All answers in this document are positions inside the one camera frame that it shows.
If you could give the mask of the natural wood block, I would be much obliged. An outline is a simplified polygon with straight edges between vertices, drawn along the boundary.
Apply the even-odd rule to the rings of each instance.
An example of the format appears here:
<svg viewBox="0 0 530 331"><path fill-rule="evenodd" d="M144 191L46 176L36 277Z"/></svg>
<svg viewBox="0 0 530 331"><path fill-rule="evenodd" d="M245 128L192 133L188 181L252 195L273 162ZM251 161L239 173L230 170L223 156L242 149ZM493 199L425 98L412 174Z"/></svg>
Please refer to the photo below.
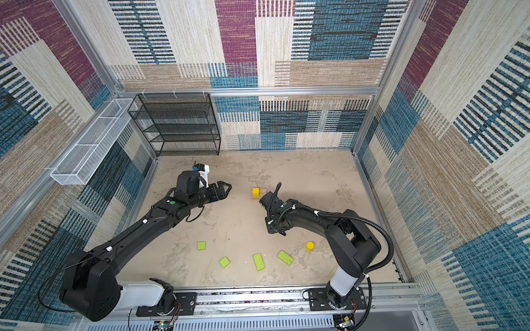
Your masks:
<svg viewBox="0 0 530 331"><path fill-rule="evenodd" d="M262 189L260 188L259 190L260 190L260 195L259 195L259 197L255 198L255 197L253 197L253 195L251 194L252 199L260 200L262 197L264 197L266 194L269 193L269 191L266 190L266 189L263 189L263 190L262 190Z"/></svg>

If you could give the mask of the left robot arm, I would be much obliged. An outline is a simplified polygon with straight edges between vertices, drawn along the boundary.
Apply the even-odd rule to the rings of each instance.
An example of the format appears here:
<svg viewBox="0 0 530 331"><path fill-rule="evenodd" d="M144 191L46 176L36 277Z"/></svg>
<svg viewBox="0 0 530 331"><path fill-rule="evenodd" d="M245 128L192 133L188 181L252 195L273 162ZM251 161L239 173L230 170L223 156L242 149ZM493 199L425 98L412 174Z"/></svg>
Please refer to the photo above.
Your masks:
<svg viewBox="0 0 530 331"><path fill-rule="evenodd" d="M171 230L190 216L194 208L221 201L228 197L232 185L218 181L195 193L183 193L175 188L154 204L141 219L116 237L92 250L77 250L66 259L66 266L56 271L38 289L39 303L60 313L80 313L91 321L108 316L125 294L117 281L121 269L150 242ZM67 309L53 308L44 303L42 291L62 275L58 299Z"/></svg>

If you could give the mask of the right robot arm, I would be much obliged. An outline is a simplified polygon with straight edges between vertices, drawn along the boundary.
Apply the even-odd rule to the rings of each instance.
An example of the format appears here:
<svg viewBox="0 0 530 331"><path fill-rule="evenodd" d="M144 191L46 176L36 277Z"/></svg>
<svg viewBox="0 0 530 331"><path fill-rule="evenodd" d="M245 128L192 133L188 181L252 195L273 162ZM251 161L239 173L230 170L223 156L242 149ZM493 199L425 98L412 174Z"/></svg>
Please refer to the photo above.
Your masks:
<svg viewBox="0 0 530 331"><path fill-rule="evenodd" d="M345 308L352 290L393 259L395 248L389 233L352 210L324 212L294 199L282 201L275 193L265 194L259 203L266 211L268 233L286 235L287 230L303 228L328 241L338 263L327 284L327 300L334 309Z"/></svg>

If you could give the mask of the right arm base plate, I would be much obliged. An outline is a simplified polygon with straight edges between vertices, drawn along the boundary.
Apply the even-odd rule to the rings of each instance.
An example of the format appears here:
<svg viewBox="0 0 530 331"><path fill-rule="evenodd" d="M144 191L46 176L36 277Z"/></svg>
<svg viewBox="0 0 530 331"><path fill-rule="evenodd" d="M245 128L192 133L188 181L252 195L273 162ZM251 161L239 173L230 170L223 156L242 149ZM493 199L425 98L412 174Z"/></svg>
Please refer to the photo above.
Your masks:
<svg viewBox="0 0 530 331"><path fill-rule="evenodd" d="M309 288L304 290L302 298L309 302L311 311L325 310L364 310L367 308L368 295L361 288L353 288L348 295L340 296L331 287Z"/></svg>

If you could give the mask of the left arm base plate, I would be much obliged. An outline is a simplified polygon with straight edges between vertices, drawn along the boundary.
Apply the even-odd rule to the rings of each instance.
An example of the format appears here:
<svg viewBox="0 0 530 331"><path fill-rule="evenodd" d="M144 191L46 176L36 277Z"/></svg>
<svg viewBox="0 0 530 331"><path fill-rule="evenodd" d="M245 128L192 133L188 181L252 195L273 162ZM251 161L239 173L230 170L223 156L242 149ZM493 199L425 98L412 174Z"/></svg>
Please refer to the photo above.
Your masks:
<svg viewBox="0 0 530 331"><path fill-rule="evenodd" d="M197 292L174 292L169 298L169 304L161 303L157 306L138 307L136 317L176 317L192 316L197 303Z"/></svg>

